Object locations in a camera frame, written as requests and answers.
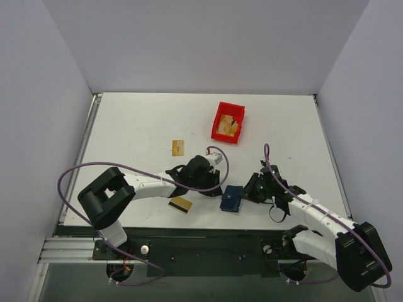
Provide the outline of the blue leather card holder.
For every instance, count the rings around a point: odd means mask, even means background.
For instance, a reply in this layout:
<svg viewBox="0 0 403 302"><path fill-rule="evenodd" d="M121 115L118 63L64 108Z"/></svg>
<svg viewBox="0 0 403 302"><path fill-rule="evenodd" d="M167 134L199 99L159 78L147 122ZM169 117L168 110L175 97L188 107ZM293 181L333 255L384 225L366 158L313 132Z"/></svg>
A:
<svg viewBox="0 0 403 302"><path fill-rule="evenodd" d="M220 209L224 212L238 213L241 203L239 193L243 190L242 186L228 185L222 195Z"/></svg>

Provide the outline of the gold card magnetic stripe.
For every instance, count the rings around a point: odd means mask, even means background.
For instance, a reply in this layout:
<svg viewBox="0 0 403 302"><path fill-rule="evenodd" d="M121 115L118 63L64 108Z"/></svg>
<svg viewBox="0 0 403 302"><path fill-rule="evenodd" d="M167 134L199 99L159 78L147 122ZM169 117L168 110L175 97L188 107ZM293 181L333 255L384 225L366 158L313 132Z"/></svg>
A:
<svg viewBox="0 0 403 302"><path fill-rule="evenodd" d="M187 199L177 196L175 198L172 198L168 202L168 205L184 214L187 214L191 209L193 203L191 201L188 201Z"/></svg>

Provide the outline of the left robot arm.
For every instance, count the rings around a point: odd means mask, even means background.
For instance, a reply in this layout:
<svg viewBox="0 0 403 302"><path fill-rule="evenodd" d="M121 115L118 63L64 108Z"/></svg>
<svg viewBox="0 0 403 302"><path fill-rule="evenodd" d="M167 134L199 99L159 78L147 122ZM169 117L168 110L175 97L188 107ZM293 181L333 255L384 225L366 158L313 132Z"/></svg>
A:
<svg viewBox="0 0 403 302"><path fill-rule="evenodd" d="M108 242L108 253L122 259L128 255L130 244L118 219L131 201L183 196L188 192L183 186L202 189L205 196L220 196L220 171L216 166L221 161L223 155L220 153L197 155L186 165L166 170L156 178L125 175L119 168L110 167L85 187L77 198L93 228Z"/></svg>

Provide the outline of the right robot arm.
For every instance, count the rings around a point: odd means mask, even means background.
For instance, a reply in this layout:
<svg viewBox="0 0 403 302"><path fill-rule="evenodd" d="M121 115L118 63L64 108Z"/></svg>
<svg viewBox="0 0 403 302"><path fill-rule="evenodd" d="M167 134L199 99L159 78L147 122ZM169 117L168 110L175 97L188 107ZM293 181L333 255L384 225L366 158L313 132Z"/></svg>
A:
<svg viewBox="0 0 403 302"><path fill-rule="evenodd" d="M376 228L343 218L312 198L306 190L289 185L277 166L265 166L254 173L240 191L242 199L269 203L301 224L283 234L282 252L288 257L307 255L337 271L353 291L380 287L386 277L391 285L392 264Z"/></svg>

